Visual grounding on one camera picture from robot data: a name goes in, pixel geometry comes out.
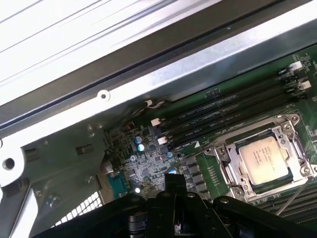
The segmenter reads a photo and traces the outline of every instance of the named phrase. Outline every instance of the screw hole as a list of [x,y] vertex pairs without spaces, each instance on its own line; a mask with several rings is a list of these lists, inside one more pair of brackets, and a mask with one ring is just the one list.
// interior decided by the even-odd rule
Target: screw hole
[[14,160],[11,158],[8,158],[3,162],[2,167],[5,170],[12,170],[14,168],[14,165],[15,165]]

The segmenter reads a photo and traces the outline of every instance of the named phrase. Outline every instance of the chip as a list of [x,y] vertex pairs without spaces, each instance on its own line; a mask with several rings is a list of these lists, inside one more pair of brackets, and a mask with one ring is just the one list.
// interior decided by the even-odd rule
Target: chip
[[289,172],[285,153],[273,136],[242,146],[239,148],[239,154],[246,171],[241,169],[241,173],[248,176],[254,185],[286,176]]

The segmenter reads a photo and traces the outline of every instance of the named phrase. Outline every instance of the green circuit board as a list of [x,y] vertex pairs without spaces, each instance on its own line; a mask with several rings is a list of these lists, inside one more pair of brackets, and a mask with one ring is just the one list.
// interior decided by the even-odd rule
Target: green circuit board
[[[116,128],[106,131],[106,143],[109,144],[110,148],[115,150],[114,154],[120,160],[117,168],[120,173],[124,174],[127,188],[133,191],[135,186],[141,185],[143,188],[141,194],[144,196],[151,190],[164,189],[164,173],[166,173],[167,168],[180,162],[186,155],[200,152],[205,145],[208,145],[222,134],[237,128],[237,125],[233,127],[229,126],[216,133],[205,134],[182,146],[172,148],[169,150],[171,154],[167,158],[167,151],[162,151],[157,143],[158,137],[153,133],[151,120],[155,118],[167,118],[170,114],[182,112],[186,108],[199,105],[215,93],[226,92],[246,83],[260,82],[266,77],[277,75],[281,69],[297,61],[300,61],[304,67],[301,70],[304,73],[303,80],[309,80],[311,84],[307,98],[299,102],[273,108],[269,112],[246,119],[239,124],[239,127],[244,127],[275,115],[298,114],[301,120],[296,125],[295,130],[299,134],[301,144],[310,163],[317,164],[317,46],[311,46],[194,95],[166,105],[163,104],[155,110],[147,110],[145,115],[129,122],[124,129]],[[135,136],[142,138],[142,143],[145,145],[144,151],[143,149],[140,151],[136,148],[137,144],[133,142]],[[215,159],[215,156],[202,153],[196,157],[196,163],[206,183],[211,199],[227,194],[229,189],[223,179],[219,163]],[[185,167],[178,166],[176,173],[182,174],[185,173],[185,170]],[[194,184],[195,182],[192,180],[187,181],[189,190],[194,188]]]

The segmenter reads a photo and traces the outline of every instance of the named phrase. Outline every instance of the capacitor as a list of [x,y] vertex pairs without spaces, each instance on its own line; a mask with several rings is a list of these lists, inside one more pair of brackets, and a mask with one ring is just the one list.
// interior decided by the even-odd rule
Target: capacitor
[[173,153],[172,153],[172,152],[170,152],[170,151],[169,151],[169,152],[167,152],[167,153],[166,153],[166,157],[168,157],[168,158],[172,158],[172,157],[173,157]]
[[134,138],[134,142],[137,143],[137,144],[140,144],[140,143],[142,142],[142,137],[136,136],[136,137]]
[[171,169],[168,173],[169,174],[177,174],[176,169]]
[[136,193],[140,193],[140,192],[141,192],[141,190],[140,190],[139,187],[136,187],[136,188],[134,189],[134,191],[135,191]]
[[144,144],[138,144],[137,149],[138,149],[138,151],[144,151],[145,150]]

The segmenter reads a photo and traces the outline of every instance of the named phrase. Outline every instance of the screw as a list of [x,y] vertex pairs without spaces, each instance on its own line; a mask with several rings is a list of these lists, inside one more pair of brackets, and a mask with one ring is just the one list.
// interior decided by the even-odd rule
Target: screw
[[131,155],[130,160],[131,161],[135,161],[137,159],[137,157],[135,155]]
[[87,130],[88,130],[88,131],[93,131],[93,129],[94,129],[94,128],[93,128],[92,125],[89,124],[89,125],[87,126]]
[[95,180],[95,177],[92,176],[92,175],[86,178],[86,182],[87,182],[88,184],[91,184],[94,180]]
[[51,142],[49,140],[44,141],[44,145],[49,145]]
[[41,191],[36,191],[36,192],[35,192],[35,195],[36,195],[37,197],[40,197],[40,196],[42,196],[42,193],[41,193]]
[[309,174],[310,171],[311,170],[308,167],[306,167],[306,166],[301,168],[301,173],[302,174]]
[[286,124],[286,125],[284,125],[284,129],[285,130],[289,130],[291,127],[288,125],[288,124]]
[[222,202],[222,203],[229,203],[229,200],[226,199],[226,198],[221,198],[221,199],[220,199],[220,202]]
[[195,197],[195,195],[192,192],[188,193],[187,196],[191,198]]
[[50,207],[55,207],[60,202],[59,196],[52,196],[51,199],[48,202],[48,205]]
[[224,155],[224,154],[225,154],[224,149],[220,148],[220,149],[219,149],[219,154]]
[[292,116],[292,120],[293,121],[297,121],[298,120],[298,116]]

